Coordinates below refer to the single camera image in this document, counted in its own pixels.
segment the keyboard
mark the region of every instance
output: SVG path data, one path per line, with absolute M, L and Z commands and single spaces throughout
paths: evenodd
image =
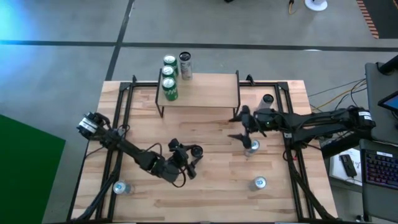
M 366 182 L 398 189 L 398 159 L 365 152 Z

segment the green screen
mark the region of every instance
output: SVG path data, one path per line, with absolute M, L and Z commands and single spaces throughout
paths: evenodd
M 64 145 L 0 115 L 0 223 L 42 223 Z

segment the soda can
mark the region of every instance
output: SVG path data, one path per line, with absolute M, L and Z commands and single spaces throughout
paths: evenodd
M 250 191 L 257 191 L 264 189 L 267 185 L 267 180 L 265 177 L 256 177 L 254 180 L 250 181 L 249 189 Z
M 167 100 L 174 101 L 178 98 L 177 84 L 173 78 L 164 78 L 162 88 Z
M 173 78 L 175 80 L 175 71 L 173 66 L 165 65 L 162 68 L 162 77 L 163 78 Z
M 171 67 L 174 68 L 174 72 L 175 72 L 175 77 L 178 78 L 178 63 L 177 63 L 177 59 L 174 57 L 174 55 L 166 55 L 163 58 L 163 64 L 164 65 L 170 65 Z
M 271 96 L 270 94 L 265 94 L 259 103 L 259 106 L 257 107 L 257 110 L 259 109 L 264 109 L 264 108 L 270 108 L 271 104 L 274 102 L 274 97 Z
M 257 141 L 257 140 L 253 140 L 253 141 L 251 142 L 251 147 L 250 147 L 250 149 L 245 149 L 245 150 L 244 150 L 244 155 L 245 155 L 246 157 L 251 157 L 251 156 L 254 155 L 254 153 L 256 153 L 256 152 L 259 150 L 259 148 L 260 148 L 260 142 Z
M 181 68 L 181 77 L 183 80 L 191 80 L 193 78 L 190 53 L 188 52 L 180 53 L 180 68 Z
M 134 187 L 123 180 L 119 180 L 113 185 L 113 192 L 116 194 L 129 194 L 134 191 Z

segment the green can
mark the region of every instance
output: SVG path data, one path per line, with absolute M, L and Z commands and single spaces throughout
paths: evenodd
M 173 66 L 171 66 L 171 65 L 163 66 L 162 76 L 163 76 L 163 78 L 173 78 L 174 80 L 176 80 L 175 71 L 174 71 Z
M 177 84 L 173 78 L 164 78 L 162 88 L 167 100 L 174 101 L 178 98 Z
M 171 67 L 173 67 L 175 72 L 175 77 L 178 78 L 178 63 L 174 55 L 166 55 L 163 58 L 163 64 L 170 65 Z

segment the wooden shelf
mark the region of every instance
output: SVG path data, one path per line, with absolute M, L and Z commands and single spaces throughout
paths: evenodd
M 239 106 L 237 74 L 194 73 L 192 80 L 177 80 L 178 98 L 168 101 L 159 78 L 157 104 L 159 106 L 199 106 L 237 108 Z

